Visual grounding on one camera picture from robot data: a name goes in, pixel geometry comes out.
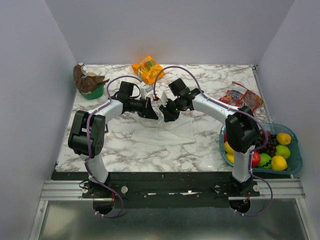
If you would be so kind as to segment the white camisole garment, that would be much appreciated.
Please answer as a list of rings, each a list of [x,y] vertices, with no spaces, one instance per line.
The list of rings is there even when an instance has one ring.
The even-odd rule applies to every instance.
[[[161,117],[158,120],[139,120],[131,140],[154,146],[180,146],[194,143],[194,131],[192,117],[181,115],[177,120],[164,122]]]

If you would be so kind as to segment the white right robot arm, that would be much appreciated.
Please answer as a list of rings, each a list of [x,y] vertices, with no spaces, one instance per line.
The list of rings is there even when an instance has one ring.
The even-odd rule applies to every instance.
[[[161,102],[160,111],[165,122],[174,122],[180,112],[187,110],[202,112],[225,126],[227,142],[234,150],[234,163],[230,191],[241,196],[248,190],[247,180],[251,177],[250,167],[260,130],[257,120],[247,106],[237,108],[219,100],[210,98],[199,88],[189,89],[182,79],[177,79],[169,88],[174,100],[167,97],[164,91],[154,91],[155,99]]]

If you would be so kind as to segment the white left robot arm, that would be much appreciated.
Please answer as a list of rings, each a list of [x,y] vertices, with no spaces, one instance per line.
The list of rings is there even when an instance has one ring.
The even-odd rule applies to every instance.
[[[133,96],[134,86],[122,81],[118,92],[105,104],[91,112],[79,110],[74,115],[68,147],[84,160],[89,180],[95,182],[93,191],[101,198],[111,191],[111,185],[106,182],[109,173],[101,155],[107,123],[125,112],[136,113],[144,119],[159,119],[149,97]]]

